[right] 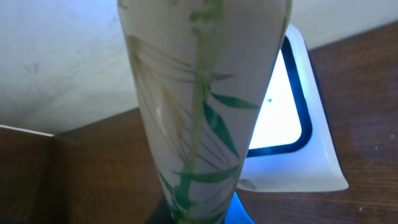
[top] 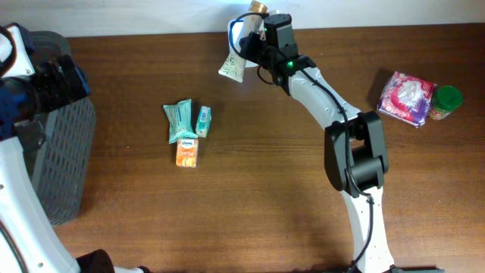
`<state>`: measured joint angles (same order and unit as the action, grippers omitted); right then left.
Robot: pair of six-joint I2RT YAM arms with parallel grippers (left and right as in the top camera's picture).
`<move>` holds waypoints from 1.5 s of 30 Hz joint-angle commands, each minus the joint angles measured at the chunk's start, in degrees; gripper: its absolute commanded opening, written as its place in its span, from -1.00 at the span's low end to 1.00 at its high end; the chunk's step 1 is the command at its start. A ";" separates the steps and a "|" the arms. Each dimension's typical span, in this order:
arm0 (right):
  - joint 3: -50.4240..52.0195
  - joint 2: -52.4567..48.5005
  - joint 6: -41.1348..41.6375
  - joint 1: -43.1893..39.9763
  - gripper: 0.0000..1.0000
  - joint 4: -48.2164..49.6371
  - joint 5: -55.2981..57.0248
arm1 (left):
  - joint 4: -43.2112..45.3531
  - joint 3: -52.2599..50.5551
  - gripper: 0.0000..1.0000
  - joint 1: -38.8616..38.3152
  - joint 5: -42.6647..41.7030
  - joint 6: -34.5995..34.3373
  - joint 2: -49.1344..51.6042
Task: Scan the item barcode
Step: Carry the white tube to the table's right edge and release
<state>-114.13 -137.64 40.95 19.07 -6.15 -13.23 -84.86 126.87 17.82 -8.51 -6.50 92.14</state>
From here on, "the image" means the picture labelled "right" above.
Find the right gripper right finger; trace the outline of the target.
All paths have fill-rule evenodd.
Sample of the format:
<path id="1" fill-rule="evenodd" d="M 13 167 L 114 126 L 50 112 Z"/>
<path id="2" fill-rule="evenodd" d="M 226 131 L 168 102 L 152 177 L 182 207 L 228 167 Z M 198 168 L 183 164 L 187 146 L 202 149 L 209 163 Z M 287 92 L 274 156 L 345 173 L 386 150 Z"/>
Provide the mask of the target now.
<path id="1" fill-rule="evenodd" d="M 236 192 L 233 194 L 223 224 L 254 224 L 245 211 Z"/>

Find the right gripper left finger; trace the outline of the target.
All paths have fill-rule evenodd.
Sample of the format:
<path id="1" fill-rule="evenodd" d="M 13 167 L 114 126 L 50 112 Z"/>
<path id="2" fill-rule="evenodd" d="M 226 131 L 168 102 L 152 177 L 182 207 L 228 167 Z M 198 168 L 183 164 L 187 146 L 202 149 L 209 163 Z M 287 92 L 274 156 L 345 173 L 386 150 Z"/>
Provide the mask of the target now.
<path id="1" fill-rule="evenodd" d="M 174 224 L 165 196 L 159 200 L 156 208 L 147 218 L 144 224 Z"/>

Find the white cream tube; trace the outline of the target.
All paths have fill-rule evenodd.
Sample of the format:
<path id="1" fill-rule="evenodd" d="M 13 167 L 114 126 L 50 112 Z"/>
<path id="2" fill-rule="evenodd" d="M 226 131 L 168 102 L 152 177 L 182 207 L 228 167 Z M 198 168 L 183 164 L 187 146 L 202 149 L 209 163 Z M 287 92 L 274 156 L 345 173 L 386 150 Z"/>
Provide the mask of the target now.
<path id="1" fill-rule="evenodd" d="M 175 223 L 222 223 L 291 1 L 118 1 L 150 152 Z"/>

